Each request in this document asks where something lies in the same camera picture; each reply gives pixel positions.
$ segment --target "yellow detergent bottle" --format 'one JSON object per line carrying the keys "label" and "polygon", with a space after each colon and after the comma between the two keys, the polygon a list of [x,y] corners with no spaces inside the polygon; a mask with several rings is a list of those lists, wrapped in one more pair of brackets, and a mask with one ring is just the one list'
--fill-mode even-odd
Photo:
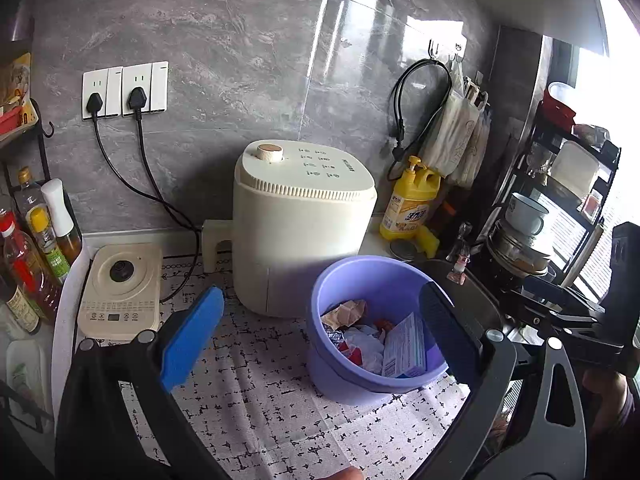
{"label": "yellow detergent bottle", "polygon": [[380,234],[387,240],[413,238],[427,213],[429,202],[440,189],[440,175],[430,170],[416,156],[409,157],[409,167],[394,186],[380,223]]}

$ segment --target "aluminum foil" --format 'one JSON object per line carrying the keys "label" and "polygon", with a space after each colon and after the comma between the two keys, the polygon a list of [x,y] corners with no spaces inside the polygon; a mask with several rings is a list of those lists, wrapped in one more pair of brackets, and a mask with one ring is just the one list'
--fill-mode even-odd
{"label": "aluminum foil", "polygon": [[339,330],[334,330],[329,325],[325,325],[324,323],[322,323],[322,327],[324,328],[324,331],[329,336],[329,339],[336,348],[340,346],[340,343],[344,343],[344,334],[342,332],[340,332]]}

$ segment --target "sauce bottle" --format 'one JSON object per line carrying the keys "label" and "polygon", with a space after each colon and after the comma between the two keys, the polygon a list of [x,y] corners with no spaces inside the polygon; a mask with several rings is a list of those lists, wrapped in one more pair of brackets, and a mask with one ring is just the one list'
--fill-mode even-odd
{"label": "sauce bottle", "polygon": [[62,293],[60,285],[47,271],[31,237],[16,228],[14,212],[2,210],[0,215],[4,262],[15,281],[23,285],[27,294],[35,300],[39,316],[53,323]]}
{"label": "sauce bottle", "polygon": [[60,247],[56,243],[56,235],[49,224],[49,217],[46,211],[41,207],[36,207],[31,211],[31,225],[36,242],[44,254],[53,275],[58,279],[60,284],[65,282],[69,274],[69,264],[65,255],[60,251]]}
{"label": "sauce bottle", "polygon": [[71,265],[82,250],[82,240],[69,211],[66,210],[62,181],[59,178],[52,178],[42,185],[41,190],[49,207],[56,242],[68,264]]}
{"label": "sauce bottle", "polygon": [[18,205],[18,211],[27,221],[30,231],[35,234],[33,225],[31,225],[31,212],[37,207],[41,207],[46,211],[47,206],[40,186],[34,181],[28,166],[18,172],[18,182],[20,182],[20,190],[15,193],[15,203]]}
{"label": "sauce bottle", "polygon": [[40,316],[4,264],[0,264],[0,300],[6,303],[23,330],[30,334],[35,334],[40,330]]}

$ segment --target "hand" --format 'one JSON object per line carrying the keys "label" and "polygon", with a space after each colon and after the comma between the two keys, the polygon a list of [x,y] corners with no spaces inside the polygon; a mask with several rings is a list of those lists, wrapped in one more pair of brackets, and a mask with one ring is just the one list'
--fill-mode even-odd
{"label": "hand", "polygon": [[334,475],[319,480],[364,480],[364,477],[357,467],[349,466],[347,469],[343,469]]}
{"label": "hand", "polygon": [[593,438],[612,428],[618,420],[626,401],[626,377],[613,370],[590,368],[582,376],[582,386],[602,398],[590,429]]}

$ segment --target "wall hook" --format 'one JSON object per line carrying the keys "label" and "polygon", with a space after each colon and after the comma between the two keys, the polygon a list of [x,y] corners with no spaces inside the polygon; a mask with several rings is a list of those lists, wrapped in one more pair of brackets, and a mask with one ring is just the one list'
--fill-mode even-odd
{"label": "wall hook", "polygon": [[[433,46],[435,45],[436,47],[436,52],[433,52]],[[440,44],[436,43],[433,40],[429,40],[429,47],[428,47],[428,53],[429,53],[429,57],[431,59],[436,59],[436,57],[438,56],[438,51],[440,50]]]}
{"label": "wall hook", "polygon": [[56,132],[56,127],[53,125],[53,123],[51,121],[49,121],[49,126],[51,126],[51,133],[50,134],[45,132],[44,128],[42,129],[42,133],[44,134],[45,137],[47,137],[47,139],[50,139],[51,137],[53,137],[53,134]]}

